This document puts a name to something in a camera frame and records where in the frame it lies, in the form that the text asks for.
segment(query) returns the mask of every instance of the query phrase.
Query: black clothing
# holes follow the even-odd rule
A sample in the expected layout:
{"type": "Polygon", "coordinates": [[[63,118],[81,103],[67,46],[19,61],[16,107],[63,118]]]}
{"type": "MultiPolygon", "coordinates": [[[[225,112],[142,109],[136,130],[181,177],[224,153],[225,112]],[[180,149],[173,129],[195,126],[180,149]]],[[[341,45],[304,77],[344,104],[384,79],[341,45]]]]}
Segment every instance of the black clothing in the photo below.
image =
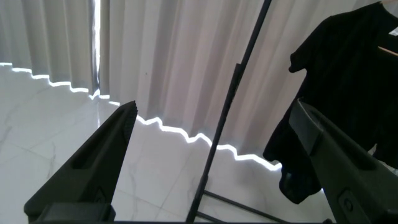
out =
{"type": "MultiPolygon", "coordinates": [[[[398,168],[398,37],[389,33],[398,18],[379,2],[325,19],[291,55],[290,72],[307,70],[297,98],[303,98],[374,157],[398,168]]],[[[320,184],[289,126],[290,108],[263,156],[282,163],[280,190],[300,203],[320,184]]]]}

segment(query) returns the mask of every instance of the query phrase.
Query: beige curtain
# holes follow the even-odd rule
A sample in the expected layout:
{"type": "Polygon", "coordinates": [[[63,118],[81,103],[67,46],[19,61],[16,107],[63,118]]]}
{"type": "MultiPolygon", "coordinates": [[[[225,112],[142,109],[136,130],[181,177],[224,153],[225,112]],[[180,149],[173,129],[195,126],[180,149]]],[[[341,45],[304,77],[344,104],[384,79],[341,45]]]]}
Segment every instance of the beige curtain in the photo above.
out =
{"type": "MultiPolygon", "coordinates": [[[[288,72],[290,54],[328,16],[373,2],[272,1],[220,143],[261,157],[305,76],[288,72]]],[[[262,3],[0,0],[0,62],[90,94],[99,88],[111,101],[136,100],[144,119],[212,138],[262,3]]],[[[396,6],[386,5],[393,14],[396,6]]]]}

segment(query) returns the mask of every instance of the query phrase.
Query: shirt label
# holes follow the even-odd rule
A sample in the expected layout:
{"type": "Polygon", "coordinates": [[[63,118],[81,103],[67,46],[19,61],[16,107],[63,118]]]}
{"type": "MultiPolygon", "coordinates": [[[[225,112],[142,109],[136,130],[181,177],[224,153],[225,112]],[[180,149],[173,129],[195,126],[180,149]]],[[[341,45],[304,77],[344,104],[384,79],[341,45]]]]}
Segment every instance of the shirt label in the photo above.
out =
{"type": "Polygon", "coordinates": [[[395,28],[393,31],[391,31],[389,34],[391,34],[393,36],[398,36],[398,27],[395,28]]]}

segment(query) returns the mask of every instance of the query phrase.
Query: black plastic part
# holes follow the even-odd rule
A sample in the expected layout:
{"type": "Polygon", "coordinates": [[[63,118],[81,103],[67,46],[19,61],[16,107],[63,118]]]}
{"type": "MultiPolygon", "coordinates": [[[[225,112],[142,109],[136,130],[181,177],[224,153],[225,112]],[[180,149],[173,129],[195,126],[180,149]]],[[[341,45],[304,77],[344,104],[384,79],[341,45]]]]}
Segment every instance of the black plastic part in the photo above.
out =
{"type": "Polygon", "coordinates": [[[338,223],[398,223],[398,178],[314,107],[298,99],[289,124],[338,223]]]}
{"type": "Polygon", "coordinates": [[[223,128],[225,125],[225,121],[226,121],[229,109],[232,105],[232,101],[235,97],[236,90],[238,89],[239,83],[242,79],[244,70],[246,69],[246,66],[249,62],[251,52],[253,51],[254,44],[256,43],[256,40],[259,36],[261,26],[264,22],[264,19],[266,18],[267,11],[268,11],[270,5],[271,5],[271,0],[264,0],[264,3],[262,4],[262,7],[261,7],[261,10],[259,13],[259,17],[257,18],[257,21],[256,21],[256,25],[253,28],[253,32],[251,34],[251,37],[250,37],[250,40],[248,43],[248,47],[246,48],[246,51],[243,55],[242,62],[240,64],[236,64],[236,66],[235,66],[231,84],[229,84],[228,93],[226,95],[226,99],[224,102],[223,110],[221,111],[220,119],[218,120],[216,133],[213,138],[213,143],[211,144],[210,152],[207,157],[206,166],[203,171],[202,177],[200,179],[200,183],[197,188],[195,198],[193,199],[193,202],[191,204],[190,210],[187,215],[186,222],[188,222],[188,223],[192,223],[195,220],[195,217],[197,216],[200,201],[203,196],[204,190],[206,188],[206,183],[208,180],[208,174],[210,171],[211,163],[213,162],[214,156],[216,154],[216,148],[217,148],[218,142],[220,141],[221,133],[223,132],[223,128]]]}
{"type": "Polygon", "coordinates": [[[136,117],[134,101],[120,106],[26,202],[29,222],[53,203],[110,204],[136,117]]]}
{"type": "Polygon", "coordinates": [[[209,221],[212,221],[212,222],[215,222],[215,223],[224,223],[223,221],[221,221],[221,220],[219,220],[219,219],[217,219],[215,217],[211,217],[211,216],[209,216],[207,214],[204,214],[202,212],[198,212],[197,217],[204,218],[206,220],[209,220],[209,221]]]}
{"type": "Polygon", "coordinates": [[[109,203],[53,203],[47,205],[40,222],[62,221],[113,221],[116,213],[109,203]]]}
{"type": "Polygon", "coordinates": [[[272,216],[272,215],[266,214],[266,213],[264,213],[264,212],[262,212],[262,211],[259,211],[259,210],[256,210],[256,209],[254,209],[254,208],[245,206],[245,205],[243,205],[243,204],[241,204],[241,203],[232,201],[231,199],[225,198],[225,197],[220,196],[220,195],[218,195],[218,194],[214,194],[213,192],[209,192],[209,191],[205,190],[204,194],[207,195],[207,196],[209,196],[209,197],[215,198],[215,199],[217,199],[217,200],[220,200],[220,201],[226,202],[226,203],[228,203],[228,204],[234,205],[234,206],[236,206],[236,207],[238,207],[238,208],[242,208],[243,210],[246,210],[246,211],[248,211],[248,212],[254,213],[254,214],[256,214],[256,215],[260,215],[260,216],[262,216],[262,217],[266,217],[266,218],[268,218],[268,219],[270,219],[270,220],[273,220],[273,221],[275,221],[275,222],[279,222],[279,223],[288,223],[288,222],[285,221],[285,220],[281,220],[280,218],[277,218],[277,217],[274,217],[274,216],[272,216]]]}

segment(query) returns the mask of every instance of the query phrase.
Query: tiled floor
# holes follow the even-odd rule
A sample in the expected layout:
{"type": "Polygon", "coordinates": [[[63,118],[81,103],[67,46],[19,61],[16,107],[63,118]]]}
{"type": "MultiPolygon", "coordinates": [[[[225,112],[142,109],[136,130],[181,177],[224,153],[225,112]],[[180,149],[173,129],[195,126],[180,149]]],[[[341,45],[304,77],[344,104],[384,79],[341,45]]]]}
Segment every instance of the tiled floor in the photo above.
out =
{"type": "MultiPolygon", "coordinates": [[[[27,223],[25,202],[116,108],[0,66],[0,223],[27,223]]],[[[208,150],[202,140],[188,144],[157,123],[136,121],[113,198],[116,219],[184,221],[208,150]]],[[[333,219],[321,192],[294,205],[279,192],[279,178],[279,170],[218,151],[207,189],[292,222],[333,219]]],[[[200,211],[230,222],[267,221],[206,197],[200,211]]]]}

